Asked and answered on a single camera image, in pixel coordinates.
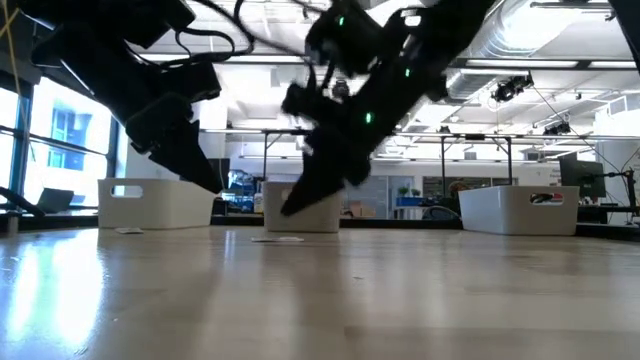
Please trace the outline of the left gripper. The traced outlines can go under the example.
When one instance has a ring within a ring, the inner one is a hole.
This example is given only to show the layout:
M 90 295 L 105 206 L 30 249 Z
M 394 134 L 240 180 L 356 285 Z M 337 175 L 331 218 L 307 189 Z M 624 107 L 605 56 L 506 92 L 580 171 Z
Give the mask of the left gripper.
M 109 108 L 132 146 L 182 179 L 214 194 L 220 173 L 199 145 L 192 104 L 217 97 L 221 87 L 210 63 L 162 67 L 137 60 L 123 39 L 86 22 L 60 24 L 39 40 L 31 60 L 61 65 Z

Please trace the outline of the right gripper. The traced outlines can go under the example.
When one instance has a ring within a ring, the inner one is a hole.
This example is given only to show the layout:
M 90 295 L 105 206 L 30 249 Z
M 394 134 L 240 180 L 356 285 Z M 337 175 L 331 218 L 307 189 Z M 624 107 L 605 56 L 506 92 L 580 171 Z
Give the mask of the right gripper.
M 386 47 L 365 62 L 368 78 L 343 100 L 292 84 L 282 110 L 314 122 L 305 137 L 303 172 L 281 207 L 289 217 L 344 188 L 359 185 L 371 171 L 370 155 L 397 123 L 426 96 L 447 96 L 448 52 L 425 47 Z

